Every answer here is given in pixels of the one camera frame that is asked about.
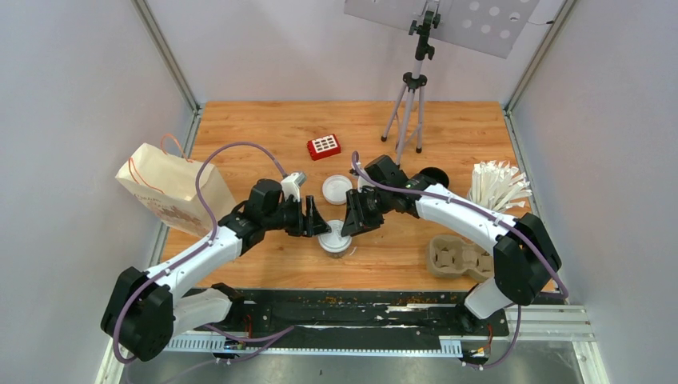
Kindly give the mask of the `brown coffee cup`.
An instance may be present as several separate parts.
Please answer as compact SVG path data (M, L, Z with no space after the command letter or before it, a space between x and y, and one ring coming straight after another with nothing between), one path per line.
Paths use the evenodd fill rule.
M346 255L349 255L350 251L351 251L351 248L347 248L347 249L344 249L344 250L339 250L338 252L332 252L332 251L329 251L329 250L324 250L324 253L329 258L339 259L339 258L343 258Z

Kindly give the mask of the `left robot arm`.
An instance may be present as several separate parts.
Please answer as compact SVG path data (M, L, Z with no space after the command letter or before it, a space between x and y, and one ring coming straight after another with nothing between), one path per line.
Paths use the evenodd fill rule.
M186 331L218 323L238 329L245 320L243 298L218 283L190 294L198 282L260 243L265 233L283 230L292 237L312 238L332 228L313 197L300 198L296 182L260 179L249 197L217 222L200 242L167 262L141 271L129 267L114 285L100 327L114 342L143 362L159 355Z

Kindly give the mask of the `white plastic cup lid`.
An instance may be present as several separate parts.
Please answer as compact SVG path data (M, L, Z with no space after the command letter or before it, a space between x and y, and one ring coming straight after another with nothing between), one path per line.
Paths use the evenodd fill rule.
M318 236L320 247L323 250L329 250L332 252L338 252L339 250L349 248L352 244L352 238L350 236L343 236L341 234L344 222L342 220L334 219L328 221L328 224L331 226L332 231L330 233Z

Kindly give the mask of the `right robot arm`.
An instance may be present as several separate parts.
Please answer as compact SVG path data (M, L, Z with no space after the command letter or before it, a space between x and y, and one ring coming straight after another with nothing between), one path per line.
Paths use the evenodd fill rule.
M456 313L457 325L465 333L478 333L490 315L506 306L532 304L548 282L555 282L562 296L568 296L557 273L562 266L560 256L536 215L516 218L479 206L427 174L408 177L388 155L367 167L361 167L359 160L359 153L353 152L352 169L368 185L347 192L341 236L376 230L385 214L396 211L439 224L492 257L493 276L472 288Z

